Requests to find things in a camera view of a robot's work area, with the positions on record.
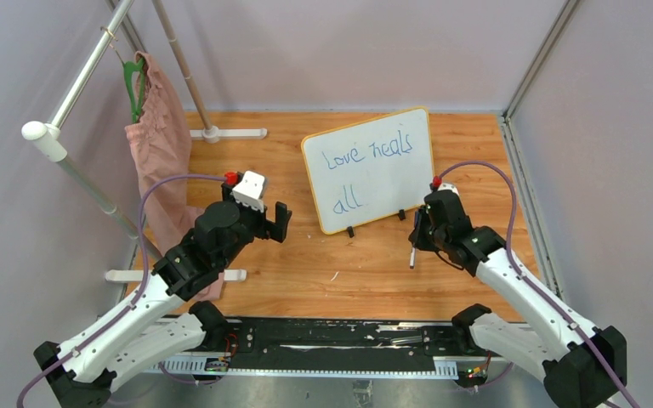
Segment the white whiteboard marker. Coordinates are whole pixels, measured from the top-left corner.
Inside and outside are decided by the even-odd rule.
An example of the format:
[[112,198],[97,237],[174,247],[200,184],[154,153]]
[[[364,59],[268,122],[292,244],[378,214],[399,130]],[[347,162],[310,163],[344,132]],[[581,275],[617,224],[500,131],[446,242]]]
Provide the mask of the white whiteboard marker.
[[416,248],[416,244],[412,243],[412,248],[411,248],[411,253],[410,253],[410,261],[409,261],[410,269],[415,269],[416,260],[417,260],[417,248]]

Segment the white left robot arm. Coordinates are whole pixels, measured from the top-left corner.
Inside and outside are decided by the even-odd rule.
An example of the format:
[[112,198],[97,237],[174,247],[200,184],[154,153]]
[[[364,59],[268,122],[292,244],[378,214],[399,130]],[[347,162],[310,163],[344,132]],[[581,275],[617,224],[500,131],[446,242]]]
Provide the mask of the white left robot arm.
[[62,407],[102,407],[143,370],[179,352],[202,347],[224,351],[227,320],[211,302],[194,303],[165,327],[150,326],[188,303],[223,276],[257,239],[283,242],[292,216],[282,202],[267,218],[264,175],[247,171],[217,178],[222,198],[196,218],[182,240],[145,269],[137,290],[102,318],[63,343],[45,342],[34,351],[41,373]]

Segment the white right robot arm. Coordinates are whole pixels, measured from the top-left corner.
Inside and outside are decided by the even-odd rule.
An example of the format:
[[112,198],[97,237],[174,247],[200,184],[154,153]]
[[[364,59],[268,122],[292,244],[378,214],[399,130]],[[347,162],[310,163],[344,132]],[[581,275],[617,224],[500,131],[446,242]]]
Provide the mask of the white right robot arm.
[[449,261],[492,288],[527,328],[476,303],[454,315],[451,342],[461,354],[490,351],[531,374],[558,407],[607,404],[627,383],[627,341],[597,327],[554,295],[492,228],[474,227],[458,193],[433,190],[417,210],[412,245]]

